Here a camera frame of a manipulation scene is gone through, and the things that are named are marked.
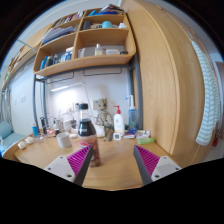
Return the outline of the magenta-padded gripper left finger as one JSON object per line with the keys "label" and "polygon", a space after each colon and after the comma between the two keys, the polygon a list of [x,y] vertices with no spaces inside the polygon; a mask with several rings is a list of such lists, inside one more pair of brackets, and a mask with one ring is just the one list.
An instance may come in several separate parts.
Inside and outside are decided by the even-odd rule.
{"label": "magenta-padded gripper left finger", "polygon": [[81,186],[84,182],[92,156],[93,146],[89,145],[68,157],[57,157],[44,170]]}

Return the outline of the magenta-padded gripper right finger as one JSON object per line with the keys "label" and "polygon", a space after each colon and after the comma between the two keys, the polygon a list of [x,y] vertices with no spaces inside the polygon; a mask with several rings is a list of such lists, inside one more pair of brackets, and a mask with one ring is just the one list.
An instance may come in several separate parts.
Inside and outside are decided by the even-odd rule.
{"label": "magenta-padded gripper right finger", "polygon": [[137,145],[134,146],[133,155],[144,185],[181,170],[181,167],[168,156],[159,157]]}

